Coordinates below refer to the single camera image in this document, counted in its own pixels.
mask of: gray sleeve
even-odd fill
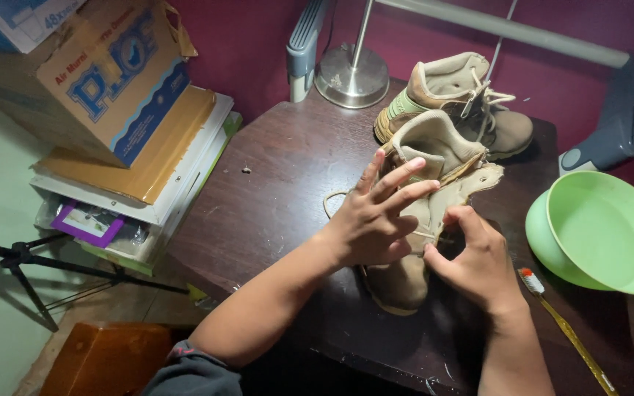
[[[141,396],[241,396],[241,375],[185,341],[172,348],[165,367],[154,375]]]

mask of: lamp base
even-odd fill
[[[354,45],[342,44],[327,51],[316,67],[314,85],[325,99],[347,109],[363,109],[380,102],[390,78],[385,60],[361,49],[358,67],[351,67]]]

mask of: plastic bowl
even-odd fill
[[[634,294],[634,187],[577,171],[557,179],[530,207],[525,233],[535,256],[560,278]]]

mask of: dark wooden desk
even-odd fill
[[[280,103],[229,143],[168,250],[190,283],[223,300],[327,223],[323,197],[353,186],[379,144],[378,112],[404,88],[364,110],[341,109],[314,89],[302,103]],[[625,298],[570,285],[536,261],[525,214],[557,178],[557,131],[534,120],[527,151],[505,163],[498,186],[472,205],[498,221],[515,266],[528,266],[621,395],[634,395]],[[242,168],[251,169],[250,174]],[[475,394],[485,317],[430,277],[427,302],[413,316],[380,310],[350,268],[334,274],[300,313],[291,340],[357,369],[437,395]],[[554,387],[562,395],[604,395],[551,316],[527,291]]]

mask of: boot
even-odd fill
[[[407,236],[410,255],[387,265],[360,267],[378,305],[396,315],[410,315],[427,296],[424,246],[429,242],[437,245],[445,209],[465,204],[472,193],[493,188],[503,176],[503,167],[484,164],[488,150],[463,139],[441,110],[425,111],[406,122],[383,149],[386,155],[379,178],[412,158],[423,157],[427,165],[405,184],[426,179],[441,183],[440,190],[401,212],[401,216],[412,215],[419,221],[415,232]]]
[[[532,140],[532,122],[500,105],[515,100],[515,96],[495,92],[488,81],[481,82],[488,68],[488,61],[474,52],[418,62],[407,88],[378,114],[376,137],[385,143],[418,114],[441,109],[465,139],[489,149],[489,160],[523,151]]]

